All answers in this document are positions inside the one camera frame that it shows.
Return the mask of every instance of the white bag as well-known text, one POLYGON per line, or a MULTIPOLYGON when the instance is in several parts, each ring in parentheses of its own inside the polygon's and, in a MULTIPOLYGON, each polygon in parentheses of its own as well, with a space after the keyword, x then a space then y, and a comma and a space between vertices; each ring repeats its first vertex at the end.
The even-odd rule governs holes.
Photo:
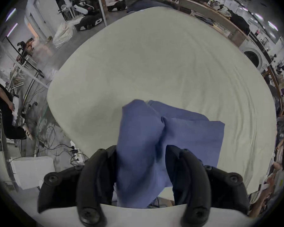
POLYGON ((53 44, 59 48, 65 42, 68 42, 73 36, 73 24, 62 22, 53 38, 53 44))

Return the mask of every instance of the wrinkled fabric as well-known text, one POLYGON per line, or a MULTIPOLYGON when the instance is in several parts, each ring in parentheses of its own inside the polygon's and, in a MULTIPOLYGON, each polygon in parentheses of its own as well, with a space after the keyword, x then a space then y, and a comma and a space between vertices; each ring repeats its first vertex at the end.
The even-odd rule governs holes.
POLYGON ((117 143, 118 205, 145 208, 171 186, 166 146, 189 149, 204 165, 216 167, 224 123, 166 104, 133 100, 122 108, 117 143))

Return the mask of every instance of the door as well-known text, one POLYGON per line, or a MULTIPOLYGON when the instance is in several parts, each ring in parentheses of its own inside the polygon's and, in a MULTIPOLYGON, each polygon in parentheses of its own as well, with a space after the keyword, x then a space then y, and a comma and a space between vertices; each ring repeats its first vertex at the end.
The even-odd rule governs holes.
POLYGON ((37 22, 35 21, 34 17, 31 14, 29 15, 29 19, 30 19, 30 22, 31 22, 31 26, 34 28, 36 33, 39 35, 40 39, 46 41, 47 38, 46 38, 45 34, 42 32, 39 25, 37 24, 37 22))
POLYGON ((40 20, 43 23, 42 28, 46 30, 46 34, 50 34, 52 37, 54 36, 54 32, 52 31, 51 27, 49 26, 49 24, 46 23, 45 19, 43 18, 42 14, 41 14, 41 9, 40 9, 40 3, 38 0, 34 1, 34 8, 36 10, 36 13, 38 15, 38 17, 40 18, 40 20))

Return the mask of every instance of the mattress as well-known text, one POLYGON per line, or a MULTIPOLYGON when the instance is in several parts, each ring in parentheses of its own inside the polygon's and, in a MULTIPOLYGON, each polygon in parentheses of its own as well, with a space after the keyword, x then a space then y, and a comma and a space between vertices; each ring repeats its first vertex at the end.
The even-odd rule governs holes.
POLYGON ((47 94, 54 118, 89 157, 117 144, 122 106, 133 99, 225 123, 217 167, 257 191, 275 144, 274 101, 255 66, 222 34, 177 10, 132 13, 82 44, 47 94))

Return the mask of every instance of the ceiling light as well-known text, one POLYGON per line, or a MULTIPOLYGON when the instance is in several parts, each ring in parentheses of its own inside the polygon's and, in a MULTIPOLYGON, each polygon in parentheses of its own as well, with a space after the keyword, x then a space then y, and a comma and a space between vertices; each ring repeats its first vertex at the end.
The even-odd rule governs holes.
POLYGON ((264 20, 263 17, 260 14, 255 13, 255 16, 257 16, 260 20, 264 20))
POLYGON ((15 28, 17 25, 18 25, 18 24, 16 23, 16 24, 11 28, 11 30, 8 32, 7 37, 10 36, 11 32, 13 32, 14 28, 15 28))
POLYGON ((6 18, 5 21, 8 21, 8 19, 15 13, 16 9, 13 9, 10 14, 8 15, 8 17, 6 18))
POLYGON ((269 21, 268 21, 268 24, 269 24, 269 26, 270 26, 271 28, 274 28, 276 31, 278 31, 278 28, 277 28, 274 24, 272 24, 272 23, 269 22, 269 21))
POLYGON ((276 38, 276 36, 275 36, 272 32, 269 32, 269 34, 270 34, 273 38, 276 38))

